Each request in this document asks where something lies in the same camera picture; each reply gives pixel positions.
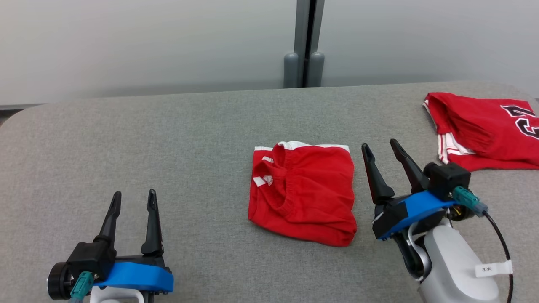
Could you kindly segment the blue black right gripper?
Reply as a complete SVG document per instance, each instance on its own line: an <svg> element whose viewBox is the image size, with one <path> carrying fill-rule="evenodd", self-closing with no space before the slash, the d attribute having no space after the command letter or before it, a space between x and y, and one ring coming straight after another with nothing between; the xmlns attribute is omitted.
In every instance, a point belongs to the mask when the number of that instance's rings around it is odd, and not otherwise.
<svg viewBox="0 0 539 303"><path fill-rule="evenodd" d="M395 195L393 188L388 186L381 176L369 145L363 143L362 155L366 176L372 202L376 205L375 218L372 221L372 231L376 239L389 239L393 234L406 230L414 223L417 223L414 235L427 232L446 217L448 209L464 207L453 200L441 201L426 191L429 179L420 167L396 139L391 139L390 145L408 177L412 194L393 199Z"/></svg>

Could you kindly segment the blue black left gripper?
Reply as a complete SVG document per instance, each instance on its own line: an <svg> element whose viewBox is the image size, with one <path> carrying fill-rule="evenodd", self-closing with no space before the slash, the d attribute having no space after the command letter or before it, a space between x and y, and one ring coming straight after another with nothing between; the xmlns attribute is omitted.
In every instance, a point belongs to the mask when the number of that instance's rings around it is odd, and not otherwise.
<svg viewBox="0 0 539 303"><path fill-rule="evenodd" d="M116 221L121 211L122 193L113 194L109 209L94 242L115 242ZM149 190L147 201L146 240L141 246L145 256L162 256L164 253L163 236L157 194ZM94 278L93 287L87 292L90 300L154 300L156 295L167 295L174 290L174 277L167 267L134 262L135 256L119 259L112 267L107 280L98 282ZM47 292L52 300L70 300L77 280L66 262L56 263L47 278Z"/></svg>

